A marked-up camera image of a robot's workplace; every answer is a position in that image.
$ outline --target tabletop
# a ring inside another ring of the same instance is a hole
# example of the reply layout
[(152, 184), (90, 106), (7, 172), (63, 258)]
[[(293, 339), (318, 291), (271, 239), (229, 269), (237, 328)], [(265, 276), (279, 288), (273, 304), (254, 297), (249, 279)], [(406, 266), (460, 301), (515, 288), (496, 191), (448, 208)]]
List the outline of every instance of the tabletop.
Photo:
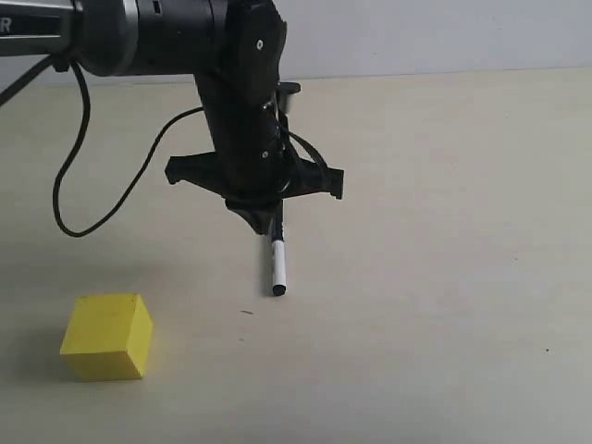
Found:
[[(179, 123), (101, 231), (57, 229), (51, 186), (76, 88), (0, 110), (0, 430), (6, 442), (588, 443), (592, 438), (592, 71), (309, 80), (291, 127), (345, 198), (286, 202), (289, 293), (269, 242), (214, 194), (169, 186), (212, 149)], [(91, 90), (63, 188), (86, 228), (191, 84)], [(143, 381), (81, 384), (58, 351), (74, 302), (139, 292)]]

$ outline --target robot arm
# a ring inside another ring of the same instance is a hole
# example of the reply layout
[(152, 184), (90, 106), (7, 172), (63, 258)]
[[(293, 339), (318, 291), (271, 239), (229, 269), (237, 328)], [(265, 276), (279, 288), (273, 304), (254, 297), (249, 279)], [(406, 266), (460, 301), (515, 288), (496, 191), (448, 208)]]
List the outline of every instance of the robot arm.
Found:
[(258, 234), (284, 199), (343, 189), (343, 171), (290, 143), (318, 154), (288, 129), (283, 104), (299, 88), (279, 83), (286, 32), (272, 0), (0, 0), (0, 56), (66, 55), (98, 76), (192, 74), (215, 151), (172, 158), (167, 178), (221, 195)]

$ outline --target yellow foam block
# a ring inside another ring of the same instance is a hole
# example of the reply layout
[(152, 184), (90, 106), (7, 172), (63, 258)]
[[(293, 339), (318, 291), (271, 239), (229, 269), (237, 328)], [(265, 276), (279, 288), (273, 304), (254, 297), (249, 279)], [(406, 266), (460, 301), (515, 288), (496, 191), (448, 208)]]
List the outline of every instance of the yellow foam block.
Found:
[(78, 299), (60, 354), (84, 381), (141, 379), (153, 322), (139, 294)]

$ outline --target background wall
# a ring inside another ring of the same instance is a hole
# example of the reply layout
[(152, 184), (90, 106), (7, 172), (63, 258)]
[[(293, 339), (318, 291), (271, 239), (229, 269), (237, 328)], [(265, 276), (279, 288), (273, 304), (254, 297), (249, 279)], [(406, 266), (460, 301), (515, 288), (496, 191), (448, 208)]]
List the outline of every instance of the background wall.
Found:
[[(290, 26), (286, 78), (592, 65), (589, 0), (276, 2)], [(33, 60), (0, 61), (0, 83)], [(52, 73), (42, 81), (71, 79)]]

